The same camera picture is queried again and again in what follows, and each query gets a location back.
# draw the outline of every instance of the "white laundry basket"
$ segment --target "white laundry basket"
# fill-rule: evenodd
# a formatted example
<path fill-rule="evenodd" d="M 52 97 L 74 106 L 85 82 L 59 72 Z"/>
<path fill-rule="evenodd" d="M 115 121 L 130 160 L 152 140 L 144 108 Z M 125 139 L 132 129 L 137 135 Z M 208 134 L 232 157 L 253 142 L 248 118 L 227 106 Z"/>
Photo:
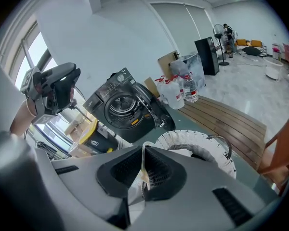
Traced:
<path fill-rule="evenodd" d="M 224 140 L 229 147 L 229 152 L 214 138 Z M 166 150 L 187 149 L 207 161 L 217 163 L 221 170 L 236 178 L 235 164 L 231 159 L 231 144 L 222 136 L 207 135 L 190 130 L 175 130 L 161 135 L 155 146 Z"/>
<path fill-rule="evenodd" d="M 281 67 L 284 65 L 277 59 L 272 57 L 264 57 L 263 58 L 267 62 L 267 67 L 265 67 L 265 74 L 272 79 L 276 79 L 279 81 Z"/>

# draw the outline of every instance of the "white basket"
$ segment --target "white basket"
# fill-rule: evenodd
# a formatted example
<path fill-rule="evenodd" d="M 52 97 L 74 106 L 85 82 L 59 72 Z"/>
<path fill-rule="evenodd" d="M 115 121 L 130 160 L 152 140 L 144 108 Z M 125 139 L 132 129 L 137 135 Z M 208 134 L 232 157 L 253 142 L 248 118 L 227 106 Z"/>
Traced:
<path fill-rule="evenodd" d="M 213 137 L 224 139 L 229 153 Z M 236 178 L 236 168 L 231 156 L 231 144 L 224 137 L 190 130 L 175 130 L 161 135 L 155 146 L 166 150 L 187 149 L 207 161 L 217 163 L 218 167 L 228 175 Z"/>

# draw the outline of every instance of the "water bottle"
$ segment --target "water bottle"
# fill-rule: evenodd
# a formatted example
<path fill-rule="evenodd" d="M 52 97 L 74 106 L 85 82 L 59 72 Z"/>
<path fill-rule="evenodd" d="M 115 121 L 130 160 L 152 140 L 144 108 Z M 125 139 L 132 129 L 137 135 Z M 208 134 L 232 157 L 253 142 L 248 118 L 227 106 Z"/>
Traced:
<path fill-rule="evenodd" d="M 165 104 L 168 104 L 167 99 L 165 98 L 165 96 L 163 95 L 163 86 L 165 85 L 165 80 L 164 80 L 165 76 L 162 75 L 159 79 L 156 79 L 155 81 L 157 82 L 156 84 L 156 88 L 160 94 L 159 100 L 162 101 Z"/>
<path fill-rule="evenodd" d="M 196 83 L 190 77 L 190 75 L 184 76 L 183 91 L 185 95 L 185 100 L 195 103 L 198 100 L 198 92 L 196 88 Z"/>
<path fill-rule="evenodd" d="M 162 86 L 161 91 L 170 108 L 177 110 L 184 106 L 178 83 L 165 79 L 165 84 Z"/>
<path fill-rule="evenodd" d="M 174 75 L 173 76 L 173 82 L 179 84 L 181 96 L 182 96 L 183 99 L 185 99 L 185 95 L 184 95 L 184 91 L 183 91 L 184 80 L 179 75 Z"/>

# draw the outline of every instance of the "person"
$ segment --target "person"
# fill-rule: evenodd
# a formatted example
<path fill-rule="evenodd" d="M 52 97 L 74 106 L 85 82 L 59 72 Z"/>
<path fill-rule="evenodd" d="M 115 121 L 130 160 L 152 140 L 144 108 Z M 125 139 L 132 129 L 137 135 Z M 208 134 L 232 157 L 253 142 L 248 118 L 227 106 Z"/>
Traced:
<path fill-rule="evenodd" d="M 231 46 L 233 54 L 235 54 L 236 53 L 236 46 L 235 46 L 235 41 L 234 41 L 233 37 L 231 36 L 232 35 L 232 28 L 230 26 L 228 26 L 227 24 L 224 24 L 223 26 L 225 29 L 227 29 L 228 41 L 229 41 L 229 44 Z"/>
<path fill-rule="evenodd" d="M 10 132 L 17 136 L 22 136 L 29 128 L 32 120 L 36 116 L 35 104 L 31 98 L 27 98 L 20 106 L 12 124 Z"/>

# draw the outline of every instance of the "washing machine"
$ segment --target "washing machine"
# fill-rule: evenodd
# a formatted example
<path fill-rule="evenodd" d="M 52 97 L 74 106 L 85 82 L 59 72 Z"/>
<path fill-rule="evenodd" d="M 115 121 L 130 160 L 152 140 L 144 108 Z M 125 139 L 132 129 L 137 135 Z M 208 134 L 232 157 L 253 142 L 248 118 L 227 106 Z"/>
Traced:
<path fill-rule="evenodd" d="M 83 107 L 120 137 L 133 143 L 156 127 L 175 130 L 163 104 L 127 68 L 107 80 Z"/>

